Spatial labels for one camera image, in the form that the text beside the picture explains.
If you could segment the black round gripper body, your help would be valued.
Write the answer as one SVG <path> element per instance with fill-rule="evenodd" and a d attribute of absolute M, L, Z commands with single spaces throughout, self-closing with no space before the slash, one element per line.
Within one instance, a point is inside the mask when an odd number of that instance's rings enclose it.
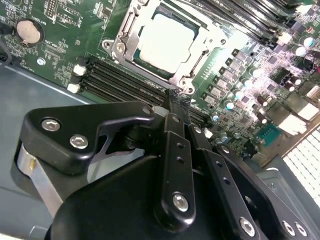
<path fill-rule="evenodd" d="M 166 231 L 154 216 L 159 159 L 140 157 L 70 195 L 49 240 L 230 240 L 232 231 L 208 180 L 193 173 L 196 217 L 185 231 Z"/>

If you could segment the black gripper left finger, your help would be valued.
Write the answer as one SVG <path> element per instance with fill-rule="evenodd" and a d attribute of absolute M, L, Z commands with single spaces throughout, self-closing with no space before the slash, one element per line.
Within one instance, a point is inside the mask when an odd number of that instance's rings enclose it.
<path fill-rule="evenodd" d="M 160 160 L 156 218 L 163 225 L 190 225 L 196 204 L 188 109 L 176 90 L 166 91 L 160 111 L 139 100 L 34 109 L 23 119 L 19 155 L 75 176 L 94 161 L 143 149 Z"/>

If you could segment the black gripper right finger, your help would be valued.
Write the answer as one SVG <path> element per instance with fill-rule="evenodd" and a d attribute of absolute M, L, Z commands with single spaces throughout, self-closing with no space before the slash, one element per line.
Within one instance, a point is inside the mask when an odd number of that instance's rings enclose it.
<path fill-rule="evenodd" d="M 207 203 L 217 208 L 226 240 L 314 240 L 316 235 L 237 154 L 212 147 L 204 130 L 193 124 L 190 101 L 180 101 L 191 143 L 192 165 L 204 175 Z"/>

